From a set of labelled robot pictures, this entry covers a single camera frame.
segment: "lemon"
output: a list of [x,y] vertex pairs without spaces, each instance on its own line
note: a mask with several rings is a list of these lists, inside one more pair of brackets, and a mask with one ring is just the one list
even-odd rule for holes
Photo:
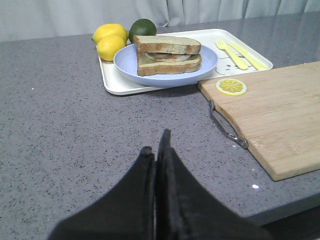
[[220,79],[215,84],[216,89],[229,96],[240,96],[246,93],[247,86],[244,82],[232,78]]
[[113,61],[116,53],[125,46],[126,43],[120,36],[109,35],[98,42],[98,55],[105,61]]
[[97,28],[92,36],[95,44],[98,44],[101,39],[110,35],[117,35],[121,37],[126,43],[128,40],[128,32],[124,26],[119,23],[107,23]]

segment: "yellow knife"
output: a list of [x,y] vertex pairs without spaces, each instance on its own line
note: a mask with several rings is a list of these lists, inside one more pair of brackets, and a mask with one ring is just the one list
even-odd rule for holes
[[255,58],[253,58],[251,55],[249,55],[248,51],[244,49],[242,46],[239,46],[238,44],[235,44],[234,42],[228,42],[228,44],[233,47],[236,51],[238,51],[240,54],[242,54],[245,59],[249,61],[257,70],[266,70],[267,67],[262,64],[261,62],[257,61]]

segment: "green lime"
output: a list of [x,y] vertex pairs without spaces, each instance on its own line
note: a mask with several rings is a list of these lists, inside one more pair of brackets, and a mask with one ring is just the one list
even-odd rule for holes
[[135,21],[129,31],[129,40],[134,43],[134,35],[154,36],[157,34],[156,25],[149,19],[142,18]]

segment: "bread slice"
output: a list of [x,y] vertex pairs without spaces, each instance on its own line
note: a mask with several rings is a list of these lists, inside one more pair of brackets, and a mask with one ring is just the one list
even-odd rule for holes
[[133,42],[141,53],[196,55],[201,49],[199,41],[188,37],[134,35]]
[[188,60],[177,62],[154,61],[137,51],[137,73],[139,76],[155,74],[182,74],[195,72],[201,67],[201,55],[192,55]]

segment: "gray countertop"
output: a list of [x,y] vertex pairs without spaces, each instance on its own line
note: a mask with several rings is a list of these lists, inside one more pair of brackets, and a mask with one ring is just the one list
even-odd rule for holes
[[[274,68],[320,61],[320,12],[160,28],[227,30]],[[197,180],[240,216],[263,225],[320,206],[320,171],[273,181],[227,140],[189,85],[115,96],[91,35],[0,43],[0,234],[45,239],[126,173],[165,128]]]

